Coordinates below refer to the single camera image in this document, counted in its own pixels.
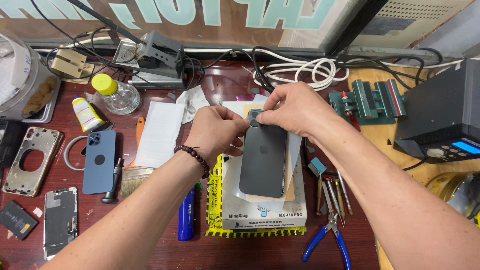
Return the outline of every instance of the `yellow glue tube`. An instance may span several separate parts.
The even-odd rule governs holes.
[[[92,105],[90,105],[86,99],[75,95],[72,105],[84,132],[92,132],[96,128],[105,124],[105,121],[100,119],[95,110],[92,108]]]

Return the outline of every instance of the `digital display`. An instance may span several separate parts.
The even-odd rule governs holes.
[[[471,153],[471,154],[480,154],[480,149],[476,148],[476,147],[473,147],[471,145],[468,145],[464,142],[458,142],[458,143],[453,143],[452,145],[460,148],[460,149],[463,149],[465,151],[467,151],[468,153]]]

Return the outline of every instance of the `blue-handled pliers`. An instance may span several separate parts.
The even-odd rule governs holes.
[[[310,244],[308,244],[307,249],[305,250],[305,253],[303,253],[303,261],[306,262],[308,260],[308,257],[312,253],[313,249],[317,246],[317,244],[320,242],[320,240],[323,239],[325,234],[329,231],[332,230],[335,233],[336,236],[336,242],[338,244],[338,247],[340,247],[340,250],[342,251],[342,256],[343,256],[343,261],[345,262],[345,269],[350,270],[350,257],[348,256],[348,251],[347,251],[347,246],[345,245],[345,242],[343,241],[342,234],[338,230],[336,226],[336,219],[338,217],[337,214],[333,214],[333,212],[330,213],[328,216],[328,224],[327,226],[323,226],[320,231],[317,233],[317,235],[312,239]]]

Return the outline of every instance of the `beaded bracelet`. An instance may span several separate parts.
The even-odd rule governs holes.
[[[200,155],[197,154],[197,151],[195,151],[194,149],[195,148],[198,148],[198,147],[188,147],[188,146],[185,146],[185,145],[177,145],[175,146],[175,148],[173,149],[173,153],[177,153],[178,151],[182,150],[182,151],[185,151],[187,153],[189,153],[192,157],[194,157],[201,165],[202,167],[204,168],[204,171],[205,171],[205,174],[202,176],[202,179],[206,179],[210,176],[210,167],[208,166],[207,162],[202,159],[202,157],[200,157]]]

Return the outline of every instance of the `bench vise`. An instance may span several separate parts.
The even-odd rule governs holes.
[[[355,80],[353,92],[330,93],[328,98],[334,110],[347,122],[358,125],[395,124],[395,118],[406,115],[404,97],[398,92],[395,80],[370,82]]]

